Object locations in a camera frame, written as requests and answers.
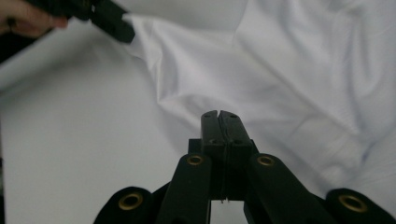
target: white backdrop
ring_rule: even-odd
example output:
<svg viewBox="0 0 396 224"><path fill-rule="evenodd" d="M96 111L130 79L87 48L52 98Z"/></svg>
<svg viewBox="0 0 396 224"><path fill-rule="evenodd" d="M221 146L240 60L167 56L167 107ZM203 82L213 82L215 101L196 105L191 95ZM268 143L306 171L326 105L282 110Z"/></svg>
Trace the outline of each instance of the white backdrop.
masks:
<svg viewBox="0 0 396 224"><path fill-rule="evenodd" d="M396 2L134 0L122 45L72 21L0 66L7 223L92 223L169 181L200 116L239 115L309 190L396 216ZM215 203L212 223L247 223Z"/></svg>

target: black plastic part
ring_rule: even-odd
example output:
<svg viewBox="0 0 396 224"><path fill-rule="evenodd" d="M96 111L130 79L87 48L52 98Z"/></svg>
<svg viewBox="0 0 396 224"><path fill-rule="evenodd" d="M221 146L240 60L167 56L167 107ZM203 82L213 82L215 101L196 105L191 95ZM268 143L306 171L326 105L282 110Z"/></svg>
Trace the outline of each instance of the black plastic part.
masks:
<svg viewBox="0 0 396 224"><path fill-rule="evenodd" d="M201 116L202 153L213 161L211 174L211 199L226 200L226 142L219 125L218 111L210 111Z"/></svg>
<svg viewBox="0 0 396 224"><path fill-rule="evenodd" d="M201 116L202 152L212 158L212 200L244 201L245 167L257 152L241 119L233 113L210 111Z"/></svg>
<svg viewBox="0 0 396 224"><path fill-rule="evenodd" d="M163 204L163 199L165 198L166 191L168 191L169 184L170 182L162 186L160 189L155 190L152 193L154 203L151 207L150 215L147 222L148 224L154 223L155 220L157 219L157 216L161 209L161 205Z"/></svg>
<svg viewBox="0 0 396 224"><path fill-rule="evenodd" d="M247 174L274 224L337 223L277 157L267 154L252 156Z"/></svg>
<svg viewBox="0 0 396 224"><path fill-rule="evenodd" d="M56 14L53 15L74 16L82 21L87 21L92 16L92 0L58 0L58 2L59 9L55 12Z"/></svg>
<svg viewBox="0 0 396 224"><path fill-rule="evenodd" d="M125 13L126 11L115 3L103 0L95 5L91 21L120 42L131 43L134 39L134 28L122 20L122 15Z"/></svg>
<svg viewBox="0 0 396 224"><path fill-rule="evenodd" d="M352 189L334 189L326 207L340 224L395 224L396 220L366 196Z"/></svg>
<svg viewBox="0 0 396 224"><path fill-rule="evenodd" d="M201 152L201 139L193 138L189 139L189 153L202 153Z"/></svg>
<svg viewBox="0 0 396 224"><path fill-rule="evenodd" d="M273 224L253 189L248 191L244 203L244 213L248 224Z"/></svg>
<svg viewBox="0 0 396 224"><path fill-rule="evenodd" d="M120 202L129 205L127 210L122 209ZM93 224L148 224L153 202L152 194L145 189L122 189L110 198Z"/></svg>
<svg viewBox="0 0 396 224"><path fill-rule="evenodd" d="M6 223L6 209L4 207L4 197L0 196L0 224Z"/></svg>
<svg viewBox="0 0 396 224"><path fill-rule="evenodd" d="M210 158L183 156L166 191L156 224L206 224L210 219Z"/></svg>
<svg viewBox="0 0 396 224"><path fill-rule="evenodd" d="M63 0L26 0L31 5L39 7L53 16L64 16L61 1Z"/></svg>

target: finger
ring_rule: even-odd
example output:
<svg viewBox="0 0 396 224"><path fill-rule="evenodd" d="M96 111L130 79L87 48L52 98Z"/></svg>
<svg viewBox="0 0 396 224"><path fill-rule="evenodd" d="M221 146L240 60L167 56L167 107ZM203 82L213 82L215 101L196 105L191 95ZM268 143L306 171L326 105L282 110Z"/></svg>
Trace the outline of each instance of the finger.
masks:
<svg viewBox="0 0 396 224"><path fill-rule="evenodd" d="M8 25L0 25L0 35L9 33Z"/></svg>
<svg viewBox="0 0 396 224"><path fill-rule="evenodd" d="M67 23L68 20L66 17L54 17L52 21L53 26L57 28L66 28Z"/></svg>
<svg viewBox="0 0 396 224"><path fill-rule="evenodd" d="M22 35L31 38L38 38L47 32L47 29L39 28L33 26L27 22L17 22L14 26L12 26L12 33L16 35Z"/></svg>
<svg viewBox="0 0 396 224"><path fill-rule="evenodd" d="M12 0L7 2L7 15L18 21L30 22L33 26L40 28L50 28L54 25L54 19L45 11L33 7L22 0Z"/></svg>
<svg viewBox="0 0 396 224"><path fill-rule="evenodd" d="M0 35L6 34L9 32L9 26L6 20L0 20L4 22L0 22Z"/></svg>

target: white fabric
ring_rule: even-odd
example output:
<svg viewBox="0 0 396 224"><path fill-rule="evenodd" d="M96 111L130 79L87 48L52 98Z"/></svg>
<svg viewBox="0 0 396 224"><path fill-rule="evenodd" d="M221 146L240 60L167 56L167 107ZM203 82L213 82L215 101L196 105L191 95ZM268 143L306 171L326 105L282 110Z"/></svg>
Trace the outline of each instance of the white fabric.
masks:
<svg viewBox="0 0 396 224"><path fill-rule="evenodd" d="M318 196L355 189L396 216L395 1L123 4L130 46L74 22L0 67L3 90L35 77L1 102L8 223L90 223L118 189L157 189L213 109Z"/></svg>

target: black plastic object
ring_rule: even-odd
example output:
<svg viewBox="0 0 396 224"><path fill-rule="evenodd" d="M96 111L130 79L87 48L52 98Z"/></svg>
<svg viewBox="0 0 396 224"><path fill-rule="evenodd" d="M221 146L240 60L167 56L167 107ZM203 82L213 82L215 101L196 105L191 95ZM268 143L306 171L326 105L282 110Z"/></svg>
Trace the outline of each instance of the black plastic object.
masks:
<svg viewBox="0 0 396 224"><path fill-rule="evenodd" d="M356 191L332 190L326 200L311 194L280 159L259 152L235 114L210 111L201 123L201 139L190 139L169 184L145 193L148 203L128 216L119 214L130 191L119 191L94 224L208 224L213 200L244 201L249 224L396 224Z"/></svg>

